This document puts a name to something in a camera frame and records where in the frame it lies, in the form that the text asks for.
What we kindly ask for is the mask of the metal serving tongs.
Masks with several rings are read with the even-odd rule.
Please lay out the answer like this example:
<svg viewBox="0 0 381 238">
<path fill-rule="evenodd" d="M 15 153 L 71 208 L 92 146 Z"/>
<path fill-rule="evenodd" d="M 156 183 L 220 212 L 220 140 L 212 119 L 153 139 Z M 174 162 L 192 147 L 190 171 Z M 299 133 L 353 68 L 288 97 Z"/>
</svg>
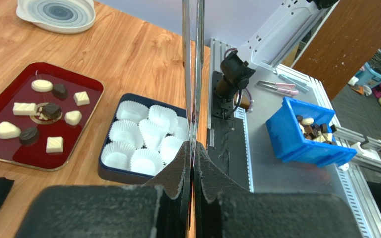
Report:
<svg viewBox="0 0 381 238">
<path fill-rule="evenodd" d="M 182 45 L 185 80 L 186 113 L 191 155 L 196 152 L 204 66 L 205 1 L 196 2 L 195 46 L 191 43 L 191 1 L 182 1 Z"/>
</svg>

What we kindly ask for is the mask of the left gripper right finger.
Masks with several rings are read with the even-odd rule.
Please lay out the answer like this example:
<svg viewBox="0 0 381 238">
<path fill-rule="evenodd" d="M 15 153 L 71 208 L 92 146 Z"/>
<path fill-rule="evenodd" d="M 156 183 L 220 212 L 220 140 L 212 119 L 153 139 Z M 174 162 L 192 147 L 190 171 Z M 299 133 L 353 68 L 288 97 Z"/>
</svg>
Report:
<svg viewBox="0 0 381 238">
<path fill-rule="evenodd" d="M 195 145 L 195 235 L 198 238 L 359 238 L 349 206 L 321 193 L 251 193 Z"/>
</svg>

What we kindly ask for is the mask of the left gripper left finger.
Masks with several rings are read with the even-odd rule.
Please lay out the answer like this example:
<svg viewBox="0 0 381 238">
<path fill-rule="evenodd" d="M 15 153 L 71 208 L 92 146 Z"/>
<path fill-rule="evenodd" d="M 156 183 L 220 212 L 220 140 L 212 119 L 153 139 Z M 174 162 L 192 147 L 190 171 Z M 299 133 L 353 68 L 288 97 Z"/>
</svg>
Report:
<svg viewBox="0 0 381 238">
<path fill-rule="evenodd" d="M 31 203 L 17 238 L 184 238 L 190 144 L 143 185 L 52 186 Z"/>
</svg>

